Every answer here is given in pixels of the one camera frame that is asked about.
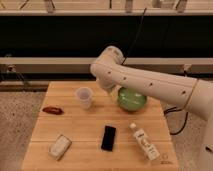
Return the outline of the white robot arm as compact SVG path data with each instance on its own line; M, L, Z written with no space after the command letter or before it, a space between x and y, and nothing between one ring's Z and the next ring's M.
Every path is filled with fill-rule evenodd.
M213 82L129 68L123 65L123 61L121 50L108 46L91 63L90 72L106 92L120 85L185 109L205 120L197 171L213 171Z

